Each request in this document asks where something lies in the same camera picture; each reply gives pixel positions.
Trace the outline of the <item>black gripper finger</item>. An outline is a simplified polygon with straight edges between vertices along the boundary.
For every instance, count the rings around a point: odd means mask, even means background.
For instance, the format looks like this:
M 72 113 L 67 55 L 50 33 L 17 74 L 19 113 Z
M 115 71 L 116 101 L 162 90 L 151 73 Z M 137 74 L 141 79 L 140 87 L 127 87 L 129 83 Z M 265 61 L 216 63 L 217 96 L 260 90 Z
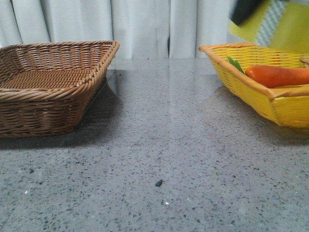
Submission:
M 238 0 L 232 10 L 230 20 L 237 26 L 243 24 L 263 3 L 263 0 Z

